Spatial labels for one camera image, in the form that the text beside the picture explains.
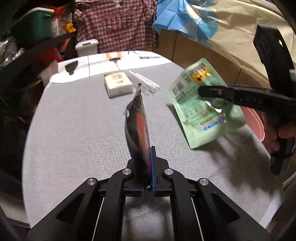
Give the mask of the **person right hand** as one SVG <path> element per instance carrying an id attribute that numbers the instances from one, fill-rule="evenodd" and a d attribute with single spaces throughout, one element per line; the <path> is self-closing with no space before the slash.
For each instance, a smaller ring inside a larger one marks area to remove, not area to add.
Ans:
<path id="1" fill-rule="evenodd" d="M 295 123 L 288 123 L 278 130 L 272 127 L 270 124 L 267 113 L 261 112 L 260 117 L 264 125 L 265 138 L 263 144 L 265 145 L 267 151 L 271 154 L 280 149 L 280 143 L 277 140 L 278 138 L 290 139 L 292 138 L 295 141 L 296 137 L 296 128 Z"/>

